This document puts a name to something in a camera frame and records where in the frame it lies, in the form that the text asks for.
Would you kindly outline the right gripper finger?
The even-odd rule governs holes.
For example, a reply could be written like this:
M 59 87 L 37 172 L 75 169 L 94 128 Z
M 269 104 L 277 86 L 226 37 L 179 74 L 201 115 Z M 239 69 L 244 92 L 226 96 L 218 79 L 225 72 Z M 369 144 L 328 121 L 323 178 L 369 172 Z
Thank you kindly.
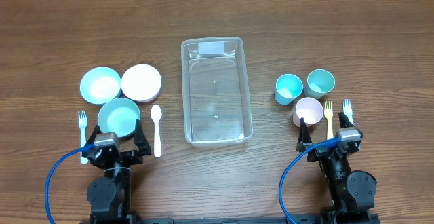
M 302 153 L 306 149 L 310 148 L 313 145 L 313 143 L 307 128 L 307 124 L 305 123 L 303 118 L 300 118 L 299 120 L 299 128 L 300 128 L 300 133 L 298 137 L 296 150 Z
M 339 118 L 339 123 L 340 123 L 340 128 L 349 128 L 349 127 L 355 127 L 354 124 L 352 124 L 347 116 L 343 113 L 340 112 L 338 114 L 338 118 Z

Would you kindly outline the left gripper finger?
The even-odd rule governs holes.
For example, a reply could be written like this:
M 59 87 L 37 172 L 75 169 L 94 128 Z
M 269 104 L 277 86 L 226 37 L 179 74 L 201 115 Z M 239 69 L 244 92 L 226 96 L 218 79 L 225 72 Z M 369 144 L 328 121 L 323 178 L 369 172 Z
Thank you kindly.
M 139 119 L 136 119 L 135 122 L 134 144 L 137 146 L 141 156 L 150 155 L 152 153 L 151 146 L 143 132 Z
M 94 131 L 91 134 L 91 136 L 88 138 L 86 144 L 83 146 L 84 151 L 81 154 L 82 157 L 87 158 L 87 155 L 88 155 L 91 147 L 94 146 L 94 142 L 95 142 L 96 136 L 98 134 L 100 134 L 100 133 L 101 133 L 100 126 L 96 125 L 95 128 L 94 128 Z

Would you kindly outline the teal green bowl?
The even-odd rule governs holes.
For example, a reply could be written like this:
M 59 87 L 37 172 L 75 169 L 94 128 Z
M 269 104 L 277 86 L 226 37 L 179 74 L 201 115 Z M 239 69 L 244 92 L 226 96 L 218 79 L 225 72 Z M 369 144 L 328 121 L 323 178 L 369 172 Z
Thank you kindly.
M 114 132 L 118 138 L 125 138 L 134 133 L 136 120 L 140 117 L 140 109 L 135 102 L 115 98 L 101 107 L 98 125 L 102 133 Z

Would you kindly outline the pink plastic cup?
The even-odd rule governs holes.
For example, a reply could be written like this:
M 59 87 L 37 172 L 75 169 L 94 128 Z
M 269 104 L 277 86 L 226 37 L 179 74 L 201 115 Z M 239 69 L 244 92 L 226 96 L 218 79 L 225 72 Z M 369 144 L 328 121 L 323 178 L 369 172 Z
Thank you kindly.
M 307 126 L 320 122 L 323 118 L 322 104 L 310 97 L 301 98 L 295 107 L 293 114 L 293 122 L 296 126 L 300 126 L 300 120 L 303 119 Z

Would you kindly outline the white plastic spoon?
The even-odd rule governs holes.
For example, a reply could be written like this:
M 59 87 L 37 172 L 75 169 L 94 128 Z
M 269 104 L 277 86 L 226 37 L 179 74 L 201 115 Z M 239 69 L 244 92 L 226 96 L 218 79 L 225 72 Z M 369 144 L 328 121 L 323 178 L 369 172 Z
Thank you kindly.
M 154 123 L 153 154 L 156 158 L 162 156 L 161 136 L 159 130 L 159 122 L 161 118 L 162 118 L 161 107 L 159 105 L 153 105 L 151 108 L 151 119 Z

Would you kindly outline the light blue bowl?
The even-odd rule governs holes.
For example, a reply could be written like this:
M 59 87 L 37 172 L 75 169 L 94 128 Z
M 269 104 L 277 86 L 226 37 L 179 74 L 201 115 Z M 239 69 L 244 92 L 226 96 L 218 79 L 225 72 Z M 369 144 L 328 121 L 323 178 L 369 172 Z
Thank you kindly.
M 88 103 L 103 105 L 121 95 L 121 78 L 110 67 L 96 67 L 82 77 L 79 91 Z

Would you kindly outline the green plastic cup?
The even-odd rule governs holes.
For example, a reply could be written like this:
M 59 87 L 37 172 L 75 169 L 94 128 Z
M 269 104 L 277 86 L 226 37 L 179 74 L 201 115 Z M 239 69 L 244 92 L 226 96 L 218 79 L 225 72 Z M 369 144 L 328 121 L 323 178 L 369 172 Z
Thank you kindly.
M 304 95 L 314 99 L 320 99 L 334 89 L 336 80 L 329 71 L 315 69 L 307 77 L 307 84 L 304 87 Z

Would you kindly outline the blue plastic cup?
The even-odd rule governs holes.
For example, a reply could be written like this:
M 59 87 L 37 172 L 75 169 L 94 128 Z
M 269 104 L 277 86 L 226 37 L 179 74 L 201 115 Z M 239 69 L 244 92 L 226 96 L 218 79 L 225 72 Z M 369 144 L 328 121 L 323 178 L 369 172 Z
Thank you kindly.
M 275 100 L 281 105 L 288 105 L 301 95 L 303 83 L 294 74 L 283 74 L 275 83 Z

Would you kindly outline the white pink bowl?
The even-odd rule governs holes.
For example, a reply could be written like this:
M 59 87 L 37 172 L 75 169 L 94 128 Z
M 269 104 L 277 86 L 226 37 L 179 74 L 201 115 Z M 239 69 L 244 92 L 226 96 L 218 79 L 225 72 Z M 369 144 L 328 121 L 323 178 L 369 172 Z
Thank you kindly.
M 137 64 L 130 67 L 121 78 L 122 92 L 136 102 L 150 102 L 161 90 L 160 72 L 149 64 Z

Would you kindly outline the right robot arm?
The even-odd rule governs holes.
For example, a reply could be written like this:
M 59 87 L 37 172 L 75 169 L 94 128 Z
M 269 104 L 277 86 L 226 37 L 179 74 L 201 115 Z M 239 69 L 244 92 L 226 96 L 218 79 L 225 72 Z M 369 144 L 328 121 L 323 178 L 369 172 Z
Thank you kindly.
M 370 214 L 374 207 L 377 180 L 370 173 L 352 170 L 348 156 L 360 150 L 363 133 L 343 113 L 339 113 L 340 129 L 336 145 L 313 148 L 313 143 L 303 119 L 300 122 L 297 151 L 307 153 L 308 162 L 318 162 L 324 173 L 332 205 L 321 209 L 316 217 L 308 220 L 315 223 L 375 224 L 380 219 Z

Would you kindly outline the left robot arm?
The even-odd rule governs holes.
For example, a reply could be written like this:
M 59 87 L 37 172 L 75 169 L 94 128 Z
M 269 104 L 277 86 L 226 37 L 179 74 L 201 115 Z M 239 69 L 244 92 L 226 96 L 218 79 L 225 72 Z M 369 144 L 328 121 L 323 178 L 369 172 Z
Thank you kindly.
M 133 138 L 137 148 L 121 151 L 117 135 L 103 133 L 100 126 L 96 126 L 87 140 L 86 145 L 91 149 L 83 156 L 104 171 L 104 175 L 93 180 L 87 188 L 90 223 L 142 222 L 142 218 L 131 210 L 131 166 L 142 164 L 143 157 L 151 155 L 152 149 L 139 119 L 135 121 Z

